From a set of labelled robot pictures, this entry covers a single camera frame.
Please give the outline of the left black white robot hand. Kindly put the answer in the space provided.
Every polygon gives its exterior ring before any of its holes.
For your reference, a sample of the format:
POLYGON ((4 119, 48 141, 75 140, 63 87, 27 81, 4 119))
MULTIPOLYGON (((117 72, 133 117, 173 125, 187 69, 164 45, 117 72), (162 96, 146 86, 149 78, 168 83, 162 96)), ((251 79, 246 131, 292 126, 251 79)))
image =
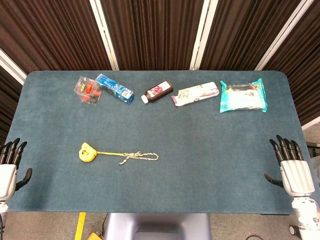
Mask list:
POLYGON ((22 154, 28 142, 20 145, 20 138, 0 146, 0 203, 7 202, 18 190, 29 183, 33 169, 28 168, 24 178, 17 181, 22 154))

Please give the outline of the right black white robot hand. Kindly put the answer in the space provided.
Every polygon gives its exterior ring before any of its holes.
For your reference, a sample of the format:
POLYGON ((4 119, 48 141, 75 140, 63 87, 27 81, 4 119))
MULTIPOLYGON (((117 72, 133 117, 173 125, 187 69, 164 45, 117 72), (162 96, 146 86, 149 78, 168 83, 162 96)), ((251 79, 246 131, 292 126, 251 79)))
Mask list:
POLYGON ((293 198, 308 197, 315 192, 310 167, 304 159, 301 147, 294 140, 276 135, 270 139, 281 173, 281 180, 265 173, 264 178, 272 185, 283 188, 293 198))

